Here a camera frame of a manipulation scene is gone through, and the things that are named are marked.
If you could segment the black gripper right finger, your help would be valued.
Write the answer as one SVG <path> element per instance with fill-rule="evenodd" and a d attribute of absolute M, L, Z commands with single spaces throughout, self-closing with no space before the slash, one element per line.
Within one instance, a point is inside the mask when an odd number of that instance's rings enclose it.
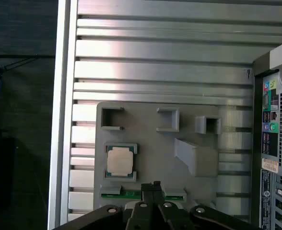
<path fill-rule="evenodd" d="M 260 227 L 227 215 L 211 207 L 196 205 L 189 211 L 166 201 L 160 182 L 153 183 L 153 203 L 158 217 L 154 230 L 259 230 Z"/>

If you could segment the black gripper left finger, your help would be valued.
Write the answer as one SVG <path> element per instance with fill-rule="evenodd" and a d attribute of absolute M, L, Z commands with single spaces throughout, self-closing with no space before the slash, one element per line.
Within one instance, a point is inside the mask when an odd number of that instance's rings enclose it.
<path fill-rule="evenodd" d="M 159 228 L 154 193 L 159 184 L 142 184 L 141 200 L 133 208 L 106 205 L 82 215 L 56 230 L 155 230 Z"/>

